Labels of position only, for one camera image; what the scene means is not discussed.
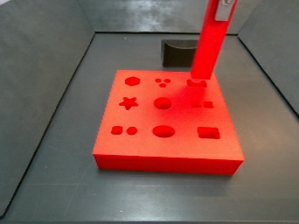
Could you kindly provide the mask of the grey metal mount bracket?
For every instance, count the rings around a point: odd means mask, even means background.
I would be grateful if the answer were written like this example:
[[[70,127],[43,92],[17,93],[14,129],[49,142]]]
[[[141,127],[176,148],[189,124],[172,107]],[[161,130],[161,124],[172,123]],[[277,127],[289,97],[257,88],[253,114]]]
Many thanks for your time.
[[[190,66],[190,77],[193,79],[208,80],[210,78],[236,5],[237,0],[208,1]]]

